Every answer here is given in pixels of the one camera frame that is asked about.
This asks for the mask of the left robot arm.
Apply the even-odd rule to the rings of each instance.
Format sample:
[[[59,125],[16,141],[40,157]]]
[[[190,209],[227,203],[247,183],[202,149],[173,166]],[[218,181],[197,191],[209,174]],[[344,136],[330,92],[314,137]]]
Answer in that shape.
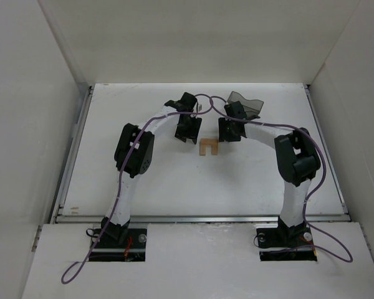
[[[133,125],[126,124],[120,135],[114,160],[118,171],[118,190],[111,206],[102,219],[101,238],[122,245],[128,238],[131,203],[138,180],[151,165],[155,140],[173,129],[175,138],[193,144],[198,141],[202,119],[198,99],[185,92],[177,100],[167,101],[149,120]]]

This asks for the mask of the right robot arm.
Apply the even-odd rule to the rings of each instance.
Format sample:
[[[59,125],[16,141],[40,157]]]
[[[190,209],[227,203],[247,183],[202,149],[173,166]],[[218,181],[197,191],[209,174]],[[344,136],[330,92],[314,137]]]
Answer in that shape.
[[[304,208],[309,187],[321,162],[315,145],[304,128],[261,125],[250,121],[241,102],[227,103],[226,116],[218,119],[219,141],[238,142],[242,138],[258,141],[276,152],[277,169],[284,180],[284,199],[277,227],[256,230],[261,249],[300,247],[310,243],[311,235]]]

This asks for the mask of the dark transparent plastic bin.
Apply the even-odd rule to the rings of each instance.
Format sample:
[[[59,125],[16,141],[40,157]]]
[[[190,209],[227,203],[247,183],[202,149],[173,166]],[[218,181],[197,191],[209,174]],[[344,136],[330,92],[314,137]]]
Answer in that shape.
[[[240,93],[232,91],[226,101],[227,104],[232,104],[234,102],[240,102],[241,105],[244,107],[244,111],[246,112],[247,119],[253,120],[256,118],[260,118],[259,114],[262,110],[264,102],[258,99],[247,99],[243,97]]]

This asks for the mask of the wood block five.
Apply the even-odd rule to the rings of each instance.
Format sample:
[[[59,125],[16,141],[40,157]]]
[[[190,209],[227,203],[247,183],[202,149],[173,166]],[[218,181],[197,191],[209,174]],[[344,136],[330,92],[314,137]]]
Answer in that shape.
[[[214,156],[218,155],[219,143],[215,140],[211,145],[211,154]]]

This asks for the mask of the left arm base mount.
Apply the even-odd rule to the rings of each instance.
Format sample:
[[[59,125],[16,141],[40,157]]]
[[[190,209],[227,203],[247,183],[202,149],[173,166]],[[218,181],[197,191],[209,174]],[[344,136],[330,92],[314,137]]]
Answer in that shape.
[[[147,226],[131,226],[121,242],[104,234],[92,252],[89,262],[144,262],[146,257]]]

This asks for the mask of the wood block four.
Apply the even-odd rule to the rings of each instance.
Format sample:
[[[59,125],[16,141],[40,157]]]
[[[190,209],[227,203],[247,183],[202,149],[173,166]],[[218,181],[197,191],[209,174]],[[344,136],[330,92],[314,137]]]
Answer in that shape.
[[[200,156],[206,156],[206,148],[207,148],[206,142],[201,141],[199,144],[199,155]]]

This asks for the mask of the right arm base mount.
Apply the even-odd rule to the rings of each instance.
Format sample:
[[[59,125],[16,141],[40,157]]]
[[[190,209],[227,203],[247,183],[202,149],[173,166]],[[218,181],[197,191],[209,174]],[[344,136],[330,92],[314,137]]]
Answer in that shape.
[[[261,262],[317,261],[308,227],[296,232],[281,227],[258,227],[255,239]]]

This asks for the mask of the wood block three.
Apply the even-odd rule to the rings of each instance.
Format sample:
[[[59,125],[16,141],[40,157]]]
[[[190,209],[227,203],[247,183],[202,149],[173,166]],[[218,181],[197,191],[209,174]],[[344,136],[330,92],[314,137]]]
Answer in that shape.
[[[200,140],[201,146],[218,146],[218,140],[215,138],[202,138]]]

